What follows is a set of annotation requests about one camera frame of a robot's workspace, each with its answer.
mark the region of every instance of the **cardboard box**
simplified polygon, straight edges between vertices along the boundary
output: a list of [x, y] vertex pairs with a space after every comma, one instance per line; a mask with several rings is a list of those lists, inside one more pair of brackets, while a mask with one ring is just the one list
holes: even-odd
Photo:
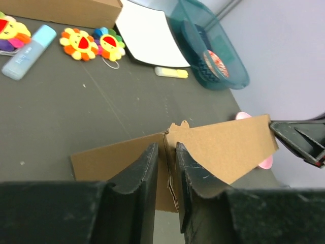
[[159, 146], [156, 209], [177, 211], [176, 143], [182, 142], [191, 156], [228, 184], [254, 169], [277, 149], [270, 117], [190, 128], [172, 124], [166, 132], [96, 148], [71, 156], [76, 180], [109, 180], [134, 162], [148, 145]]
[[122, 7], [120, 0], [0, 1], [7, 15], [90, 28], [112, 28]]

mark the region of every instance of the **sheet of paper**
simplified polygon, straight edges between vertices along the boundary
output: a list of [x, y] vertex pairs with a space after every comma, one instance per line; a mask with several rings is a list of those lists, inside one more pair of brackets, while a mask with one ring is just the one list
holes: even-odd
[[174, 40], [163, 11], [128, 0], [122, 0], [122, 3], [116, 25], [135, 59], [156, 66], [190, 66]]

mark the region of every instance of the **plastic bin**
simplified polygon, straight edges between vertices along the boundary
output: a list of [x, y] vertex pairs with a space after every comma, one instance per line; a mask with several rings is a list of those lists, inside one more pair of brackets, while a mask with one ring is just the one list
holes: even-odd
[[249, 84], [247, 71], [229, 38], [204, 4], [178, 0], [168, 18], [179, 47], [203, 87], [242, 89]]

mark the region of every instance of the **gray table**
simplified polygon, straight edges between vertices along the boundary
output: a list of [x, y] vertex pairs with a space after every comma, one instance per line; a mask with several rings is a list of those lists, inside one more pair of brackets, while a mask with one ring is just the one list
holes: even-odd
[[[19, 19], [33, 33], [40, 21]], [[66, 27], [49, 23], [58, 33]], [[120, 69], [101, 58], [74, 61], [58, 38], [21, 81], [0, 74], [0, 180], [73, 180], [69, 155], [161, 132], [172, 122], [192, 127], [233, 119], [229, 90], [162, 78], [127, 56]], [[0, 56], [2, 67], [9, 57]], [[236, 187], [277, 187], [271, 171], [253, 170]], [[158, 211], [154, 243], [182, 243], [178, 216]]]

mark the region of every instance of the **colorful flower toy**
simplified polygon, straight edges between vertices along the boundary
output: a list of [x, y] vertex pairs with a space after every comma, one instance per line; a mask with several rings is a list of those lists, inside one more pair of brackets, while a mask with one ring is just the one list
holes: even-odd
[[89, 61], [98, 54], [98, 46], [92, 36], [84, 30], [66, 28], [61, 34], [60, 44], [66, 54], [75, 60]]
[[0, 51], [12, 52], [30, 42], [30, 32], [27, 27], [11, 16], [0, 18]]
[[99, 47], [99, 55], [103, 58], [114, 62], [125, 55], [125, 44], [122, 37], [118, 36], [113, 29], [105, 27], [95, 29], [93, 36]]

